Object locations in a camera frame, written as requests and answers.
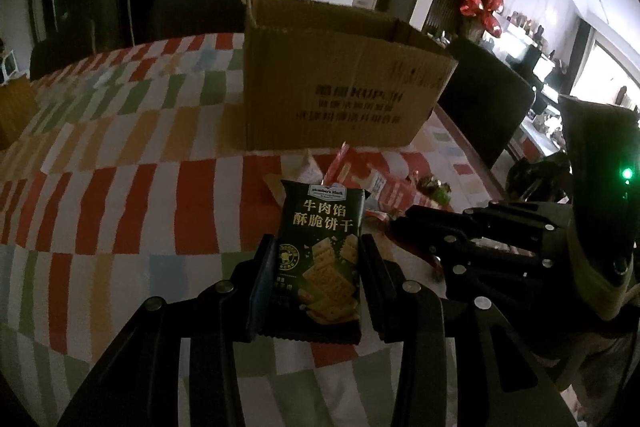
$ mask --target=tablecloth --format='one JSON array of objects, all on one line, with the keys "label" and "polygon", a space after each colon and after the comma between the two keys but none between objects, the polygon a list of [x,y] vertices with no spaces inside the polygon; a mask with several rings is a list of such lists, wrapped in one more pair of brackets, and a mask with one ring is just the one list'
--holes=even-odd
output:
[{"label": "tablecloth", "polygon": [[[2,373],[41,426],[151,295],[193,298],[253,256],[280,208],[262,177],[304,151],[243,152],[242,34],[96,55],[33,83],[40,110],[0,163]],[[397,176],[432,172],[461,211],[489,199],[435,114],[412,144],[360,148]],[[312,150],[322,169],[335,151]],[[378,236],[405,274],[430,267]],[[385,346],[362,306],[358,346],[258,337],[235,344],[248,426],[388,426],[401,344]],[[178,402],[188,425],[189,342]]]}]

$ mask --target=cracker image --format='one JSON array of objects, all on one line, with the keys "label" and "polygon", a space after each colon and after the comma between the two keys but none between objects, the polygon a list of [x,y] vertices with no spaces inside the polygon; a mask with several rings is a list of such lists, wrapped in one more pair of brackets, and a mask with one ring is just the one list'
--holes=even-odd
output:
[{"label": "cracker image", "polygon": [[333,249],[323,251],[314,259],[314,268],[316,270],[319,270],[331,264],[335,264],[335,253]]},{"label": "cracker image", "polygon": [[304,290],[300,289],[298,290],[298,299],[300,299],[300,302],[304,304],[310,304],[314,301],[314,296],[311,295],[311,293],[305,292]]},{"label": "cracker image", "polygon": [[322,317],[322,315],[311,310],[306,310],[306,314],[309,318],[313,319],[314,322],[323,326],[331,326],[334,324],[342,324],[344,322],[357,321],[360,318],[360,316],[356,312],[353,312],[350,315],[345,315],[344,317],[341,317],[334,321],[328,321],[326,318]]},{"label": "cracker image", "polygon": [[334,247],[331,244],[331,239],[325,237],[322,241],[318,241],[315,245],[311,247],[311,253],[313,253],[314,257],[325,250],[333,250]]},{"label": "cracker image", "polygon": [[351,248],[355,250],[358,249],[358,236],[350,233],[347,237],[344,238],[345,245],[349,245]]},{"label": "cracker image", "polygon": [[304,272],[303,277],[333,301],[340,301],[350,296],[356,289],[333,266],[307,270]]},{"label": "cracker image", "polygon": [[346,302],[338,304],[328,299],[323,299],[316,303],[310,304],[307,308],[319,315],[322,315],[328,321],[336,321],[347,315],[353,314],[357,308],[358,302],[350,297]]},{"label": "cracker image", "polygon": [[342,245],[342,248],[340,248],[340,257],[342,257],[343,259],[346,259],[350,263],[357,264],[358,249],[353,248],[350,245],[347,245],[347,243],[345,243],[344,245]]}]

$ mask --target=cardboard box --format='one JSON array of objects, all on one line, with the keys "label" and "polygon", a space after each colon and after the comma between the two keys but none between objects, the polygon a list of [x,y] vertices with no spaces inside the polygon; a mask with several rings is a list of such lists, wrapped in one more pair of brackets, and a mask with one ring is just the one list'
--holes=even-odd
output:
[{"label": "cardboard box", "polygon": [[248,0],[250,150],[408,145],[457,62],[386,14],[309,0]]}]

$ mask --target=cracker package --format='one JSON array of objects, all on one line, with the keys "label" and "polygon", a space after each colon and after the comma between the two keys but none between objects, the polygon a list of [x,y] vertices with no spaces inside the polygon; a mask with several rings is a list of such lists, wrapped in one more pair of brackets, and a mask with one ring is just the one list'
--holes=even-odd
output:
[{"label": "cracker package", "polygon": [[282,185],[286,199],[266,333],[357,343],[358,237],[367,194],[337,184]]}]

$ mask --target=chair backrest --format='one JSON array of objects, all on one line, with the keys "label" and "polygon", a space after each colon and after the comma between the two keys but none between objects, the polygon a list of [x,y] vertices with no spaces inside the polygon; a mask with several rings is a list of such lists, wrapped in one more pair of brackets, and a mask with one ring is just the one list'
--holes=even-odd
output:
[{"label": "chair backrest", "polygon": [[447,51],[458,61],[438,103],[491,168],[524,120],[535,92],[494,54],[458,38]]},{"label": "chair backrest", "polygon": [[242,0],[155,0],[146,40],[188,37],[204,33],[244,31]]},{"label": "chair backrest", "polygon": [[59,31],[38,42],[31,52],[30,79],[61,70],[95,54],[94,25],[91,20],[72,18],[60,25]]}]

